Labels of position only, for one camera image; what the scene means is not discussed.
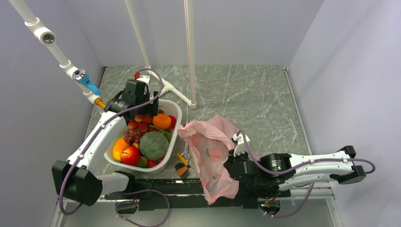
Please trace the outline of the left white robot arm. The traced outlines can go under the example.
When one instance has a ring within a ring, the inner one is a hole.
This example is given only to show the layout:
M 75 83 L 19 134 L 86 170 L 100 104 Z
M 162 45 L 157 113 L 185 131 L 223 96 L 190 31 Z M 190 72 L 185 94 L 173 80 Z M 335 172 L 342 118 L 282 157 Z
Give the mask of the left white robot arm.
M 79 205 L 93 205 L 101 195 L 118 192 L 123 198 L 131 198 L 136 192 L 136 185 L 122 173 L 95 176 L 93 171 L 99 165 L 103 154 L 109 148 L 119 132 L 126 126 L 125 113 L 138 110 L 150 103 L 156 103 L 160 93 L 143 104 L 120 112 L 106 111 L 99 123 L 83 144 L 66 161 L 56 161 L 52 174 L 59 206 L 63 207 L 65 198 Z

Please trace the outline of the pink plastic bag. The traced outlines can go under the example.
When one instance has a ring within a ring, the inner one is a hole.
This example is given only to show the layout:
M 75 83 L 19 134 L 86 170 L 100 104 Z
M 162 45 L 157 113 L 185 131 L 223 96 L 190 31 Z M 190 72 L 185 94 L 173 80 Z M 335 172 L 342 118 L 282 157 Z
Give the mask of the pink plastic bag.
M 178 135 L 189 145 L 209 205 L 220 197 L 233 199 L 238 193 L 239 181 L 231 178 L 224 167 L 229 151 L 235 148 L 231 138 L 238 131 L 218 114 L 207 121 L 193 120 L 178 127 Z

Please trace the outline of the orange fake fruit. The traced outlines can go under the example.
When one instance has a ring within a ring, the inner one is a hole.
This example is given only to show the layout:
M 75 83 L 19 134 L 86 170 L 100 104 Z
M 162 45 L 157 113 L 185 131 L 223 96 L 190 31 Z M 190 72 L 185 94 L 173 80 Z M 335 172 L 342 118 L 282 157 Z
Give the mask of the orange fake fruit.
M 166 114 L 160 113 L 153 117 L 152 123 L 156 128 L 166 130 L 171 125 L 171 118 Z

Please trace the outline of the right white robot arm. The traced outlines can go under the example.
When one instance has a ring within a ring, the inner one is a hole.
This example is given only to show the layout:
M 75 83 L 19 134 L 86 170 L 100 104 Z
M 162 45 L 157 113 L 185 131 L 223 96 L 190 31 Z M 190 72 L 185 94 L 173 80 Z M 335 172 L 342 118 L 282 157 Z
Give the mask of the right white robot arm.
M 327 155 L 271 153 L 257 158 L 252 154 L 250 140 L 245 134 L 238 132 L 232 141 L 235 148 L 224 163 L 230 177 L 247 190 L 263 193 L 266 197 L 316 182 L 359 183 L 369 174 L 362 166 L 356 165 L 356 162 L 368 161 L 356 158 L 353 146 L 345 146 Z

